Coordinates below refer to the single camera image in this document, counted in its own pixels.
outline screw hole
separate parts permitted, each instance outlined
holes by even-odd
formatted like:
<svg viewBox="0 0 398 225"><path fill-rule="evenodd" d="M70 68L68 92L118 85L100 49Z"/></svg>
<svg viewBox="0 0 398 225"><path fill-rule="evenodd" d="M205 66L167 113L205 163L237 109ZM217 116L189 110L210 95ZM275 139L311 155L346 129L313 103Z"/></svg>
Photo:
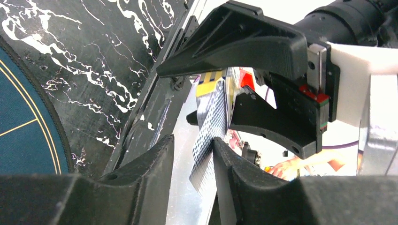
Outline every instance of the screw hole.
<svg viewBox="0 0 398 225"><path fill-rule="evenodd" d="M300 154L300 151L299 151L296 147L292 146L291 149L292 149L295 153Z"/></svg>
<svg viewBox="0 0 398 225"><path fill-rule="evenodd" d="M110 175L107 176L107 179L108 179L108 180L114 180L114 179L116 179L116 178L117 178L117 175L116 175L116 174L110 174Z"/></svg>
<svg viewBox="0 0 398 225"><path fill-rule="evenodd" d="M239 31L242 32L245 30L245 26L243 24L239 24Z"/></svg>
<svg viewBox="0 0 398 225"><path fill-rule="evenodd" d="M315 69L315 64L311 61L308 62L308 67L310 67L310 69L314 70Z"/></svg>

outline red plastic part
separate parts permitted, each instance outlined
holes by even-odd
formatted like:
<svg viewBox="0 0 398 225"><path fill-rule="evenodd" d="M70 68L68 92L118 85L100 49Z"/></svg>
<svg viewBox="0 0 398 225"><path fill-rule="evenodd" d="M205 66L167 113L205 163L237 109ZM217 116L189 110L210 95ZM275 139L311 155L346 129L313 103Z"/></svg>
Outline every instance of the red plastic part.
<svg viewBox="0 0 398 225"><path fill-rule="evenodd" d="M253 75L243 69L240 69L240 87L249 86L255 90Z"/></svg>
<svg viewBox="0 0 398 225"><path fill-rule="evenodd" d="M300 91L303 92L305 95L307 95L308 97L312 98L313 100L317 101L319 104L321 104L322 102L329 100L329 96L325 95L323 93L319 93L318 95L315 95L314 93L312 93L309 88L308 85L303 85L300 87Z"/></svg>

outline yellow label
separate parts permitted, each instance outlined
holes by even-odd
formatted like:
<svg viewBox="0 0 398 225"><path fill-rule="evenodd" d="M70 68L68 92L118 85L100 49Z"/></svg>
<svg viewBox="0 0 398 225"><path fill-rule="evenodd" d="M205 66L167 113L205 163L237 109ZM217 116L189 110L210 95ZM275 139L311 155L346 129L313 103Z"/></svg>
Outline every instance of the yellow label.
<svg viewBox="0 0 398 225"><path fill-rule="evenodd" d="M217 87L217 82L223 78L224 70L207 72L200 75L199 84L196 88L196 97L206 95L214 92Z"/></svg>

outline gold line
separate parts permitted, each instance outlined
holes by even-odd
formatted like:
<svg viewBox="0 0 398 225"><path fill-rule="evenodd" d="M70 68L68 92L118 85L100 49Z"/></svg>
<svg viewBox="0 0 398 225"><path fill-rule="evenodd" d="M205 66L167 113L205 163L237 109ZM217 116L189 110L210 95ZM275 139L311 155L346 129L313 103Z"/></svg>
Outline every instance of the gold line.
<svg viewBox="0 0 398 225"><path fill-rule="evenodd" d="M17 127L14 127L14 128L12 128L11 130L8 130L8 131L6 131L6 132L0 134L0 137L3 136L3 135L8 134L8 133L10 133L10 132L12 132L12 131L14 131L14 130L17 130L17 129L21 128L21 127L24 127L24 126L26 126L26 125L28 125L28 124L30 124L30 123L33 123L33 122L35 122L35 121L37 121L37 118L36 118L36 119L33 119L33 120L29 121L29 122L26 122L26 123L24 123L24 124L22 124L22 125L19 125L19 126L17 126Z"/></svg>
<svg viewBox="0 0 398 225"><path fill-rule="evenodd" d="M60 164L60 159L58 158L58 153L57 153L57 148L55 147L54 144L54 140L53 137L51 136L50 130L47 127L46 121L43 119L43 116L41 115L38 107L36 106L35 102L33 101L32 97L29 95L29 93L25 90L24 86L19 82L19 80L15 77L15 75L11 72L11 70L3 63L3 61L0 60L0 63L7 69L7 71L13 76L13 78L16 80L16 82L19 84L19 86L21 86L22 90L25 92L25 94L28 96L29 100L32 102L33 106L35 107L38 115L40 116L41 120L43 121L44 127L46 128L48 137L51 140L51 144L53 145L53 149L54 149L54 153L55 153L55 158L57 159L57 163L58 163L58 169L60 174L62 174L61 172L61 164Z"/></svg>
<svg viewBox="0 0 398 225"><path fill-rule="evenodd" d="M3 72L3 74L8 78L8 80L10 80L10 82L12 83L12 85L16 88L16 90L19 92L19 94L20 94L20 95L22 96L22 98L25 100L26 104L28 104L28 106L29 106L29 108L31 109L32 113L35 115L35 118L38 120L38 117L37 117L36 113L34 112L32 106L30 105L30 103L29 103L28 100L26 99L25 95L22 94L21 90L19 90L19 88L15 85L14 81L11 80L11 78L7 75L7 73L3 70L3 68L0 67L0 71ZM42 130L42 132L43 132L43 134L44 134L44 137L46 138L46 141L47 141L47 144L48 144L50 153L51 153L51 157L53 158L55 173L58 174L57 165L55 164L54 154L53 154L53 151L51 150L50 142L48 141L47 135L45 134L44 129L43 129L43 126L42 126L42 124L40 123L39 120L38 120L38 123L39 123L39 125L40 125L40 127L41 127L41 130Z"/></svg>

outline screw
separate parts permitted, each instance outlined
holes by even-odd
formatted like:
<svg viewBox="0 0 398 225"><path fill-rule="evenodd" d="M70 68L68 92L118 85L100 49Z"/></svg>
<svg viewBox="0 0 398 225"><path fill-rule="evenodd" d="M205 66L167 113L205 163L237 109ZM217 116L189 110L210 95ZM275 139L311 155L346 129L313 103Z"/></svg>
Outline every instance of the screw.
<svg viewBox="0 0 398 225"><path fill-rule="evenodd" d="M242 32L245 30L245 26L243 24L239 24L238 28L239 28L239 32Z"/></svg>
<svg viewBox="0 0 398 225"><path fill-rule="evenodd" d="M188 0L184 0L184 6L185 6L186 9L189 9Z"/></svg>
<svg viewBox="0 0 398 225"><path fill-rule="evenodd" d="M256 159L255 159L256 166L260 166L260 161L261 161L261 157L259 155L256 155Z"/></svg>

